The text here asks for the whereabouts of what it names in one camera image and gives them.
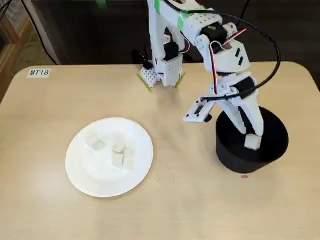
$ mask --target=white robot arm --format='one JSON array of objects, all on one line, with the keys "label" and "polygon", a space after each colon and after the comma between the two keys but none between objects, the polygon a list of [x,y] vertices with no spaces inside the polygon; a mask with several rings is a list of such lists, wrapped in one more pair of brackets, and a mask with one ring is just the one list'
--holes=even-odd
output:
[{"label": "white robot arm", "polygon": [[[204,9],[195,0],[185,0],[184,4],[173,0],[169,2],[185,11]],[[207,122],[211,109],[219,104],[237,129],[245,135],[247,129],[239,111],[241,107],[255,131],[254,136],[250,134],[246,137],[245,146],[258,150],[264,133],[264,121],[257,103],[258,90],[230,100],[204,100],[234,95],[257,84],[250,72],[236,74],[250,67],[244,45],[235,40],[244,31],[238,31],[233,23],[222,25],[223,19],[217,14],[183,14],[163,0],[148,0],[148,6],[153,68],[141,70],[144,81],[151,88],[159,81],[164,86],[176,86],[183,72],[181,52],[185,48],[185,37],[197,47],[206,70],[213,72],[215,82],[208,93],[193,104],[184,120]],[[171,32],[172,39],[165,35],[166,28]],[[224,77],[217,81],[216,73]]]}]

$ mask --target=black container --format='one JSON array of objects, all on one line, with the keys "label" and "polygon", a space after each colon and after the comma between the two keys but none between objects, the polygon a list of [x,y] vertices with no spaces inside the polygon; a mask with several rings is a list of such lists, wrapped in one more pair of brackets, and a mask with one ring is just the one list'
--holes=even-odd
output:
[{"label": "black container", "polygon": [[[242,110],[247,133],[254,133],[250,121]],[[287,151],[289,135],[282,121],[267,109],[260,107],[264,121],[264,134],[259,150],[245,147],[246,136],[241,134],[228,116],[222,112],[216,121],[216,153],[224,166],[233,172],[252,173],[281,158]]]}]

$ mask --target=beige table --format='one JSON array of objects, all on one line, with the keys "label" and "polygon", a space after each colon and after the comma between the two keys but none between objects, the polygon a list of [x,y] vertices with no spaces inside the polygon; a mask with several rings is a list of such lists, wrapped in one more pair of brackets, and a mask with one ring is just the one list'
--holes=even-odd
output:
[{"label": "beige table", "polygon": [[[254,63],[264,79],[274,63]],[[249,174],[215,153],[215,120],[185,123],[212,75],[186,64],[178,90],[148,92],[135,65],[53,66],[48,79],[14,78],[0,105],[1,240],[318,240],[320,94],[308,71],[283,63],[259,102],[285,123],[290,144],[278,161]],[[146,179],[112,199],[70,183],[65,154],[89,123],[132,119],[154,143]]]}]

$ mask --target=black cable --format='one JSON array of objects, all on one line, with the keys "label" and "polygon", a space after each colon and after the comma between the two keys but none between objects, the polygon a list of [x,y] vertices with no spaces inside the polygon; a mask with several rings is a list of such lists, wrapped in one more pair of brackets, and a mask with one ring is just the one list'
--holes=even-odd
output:
[{"label": "black cable", "polygon": [[43,49],[44,49],[44,51],[45,51],[46,55],[50,58],[50,60],[51,60],[55,65],[58,65],[58,64],[57,64],[57,62],[54,60],[54,58],[53,58],[53,57],[49,54],[49,52],[47,51],[46,46],[45,46],[45,43],[44,43],[44,41],[43,41],[43,40],[42,40],[42,38],[41,38],[41,35],[40,35],[40,32],[39,32],[39,29],[38,29],[38,27],[37,27],[37,25],[36,25],[36,23],[35,23],[34,19],[32,18],[32,16],[31,16],[31,14],[30,14],[30,12],[29,12],[29,10],[28,10],[28,8],[27,8],[27,6],[26,6],[26,4],[25,4],[24,0],[21,0],[21,2],[22,2],[22,5],[24,6],[24,9],[26,10],[26,12],[28,13],[28,15],[29,15],[29,17],[30,17],[30,19],[31,19],[31,22],[32,22],[32,24],[33,24],[33,26],[34,26],[34,29],[35,29],[36,33],[37,33],[37,34],[38,34],[38,36],[39,36],[39,39],[40,39],[41,45],[42,45],[42,47],[43,47]]},{"label": "black cable", "polygon": [[[244,19],[250,1],[251,1],[251,0],[247,0],[247,1],[246,1],[245,5],[244,5],[244,8],[243,8],[243,10],[242,10],[242,13],[241,13],[241,15],[240,15],[240,18],[241,18],[241,19]],[[238,22],[237,22],[237,24],[236,24],[236,27],[237,27],[237,28],[239,27],[240,23],[241,23],[241,21],[238,21]]]},{"label": "black cable", "polygon": [[173,8],[174,10],[181,12],[183,14],[217,14],[217,15],[221,15],[221,16],[225,16],[225,17],[229,17],[231,19],[234,19],[236,21],[240,21],[244,24],[246,24],[247,26],[249,26],[250,28],[256,30],[258,33],[260,33],[262,36],[264,36],[265,38],[267,38],[269,40],[269,42],[272,43],[275,51],[276,51],[276,65],[272,71],[272,73],[261,83],[259,83],[258,85],[246,90],[246,91],[242,91],[239,92],[237,94],[233,94],[233,95],[229,95],[229,96],[217,96],[217,97],[202,97],[201,101],[207,100],[207,101],[218,101],[218,100],[229,100],[229,99],[233,99],[233,98],[237,98],[237,97],[241,97],[241,96],[245,96],[245,95],[249,95],[251,93],[253,93],[255,90],[261,88],[262,86],[264,86],[265,84],[267,84],[277,73],[277,71],[280,68],[281,65],[281,53],[279,50],[279,47],[277,45],[277,43],[265,32],[263,32],[262,30],[260,30],[258,27],[254,26],[253,24],[237,17],[237,16],[233,16],[224,12],[220,12],[220,11],[212,11],[212,10],[191,10],[191,11],[186,11],[186,10],[182,10],[178,7],[176,7],[175,5],[173,5],[169,0],[163,0],[166,4],[168,4],[171,8]]},{"label": "black cable", "polygon": [[3,14],[2,16],[0,17],[0,22],[2,21],[2,19],[4,19],[7,11],[8,11],[8,8],[10,6],[10,4],[12,3],[13,0],[9,0],[7,1],[1,8],[0,8],[0,13],[3,11]]}]

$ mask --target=paper plate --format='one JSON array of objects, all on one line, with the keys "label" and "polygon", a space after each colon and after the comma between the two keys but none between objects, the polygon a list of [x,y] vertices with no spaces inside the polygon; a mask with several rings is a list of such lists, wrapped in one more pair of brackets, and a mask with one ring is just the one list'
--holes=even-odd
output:
[{"label": "paper plate", "polygon": [[124,194],[147,176],[154,148],[147,131],[125,118],[91,123],[72,140],[65,170],[81,192],[100,198]]}]

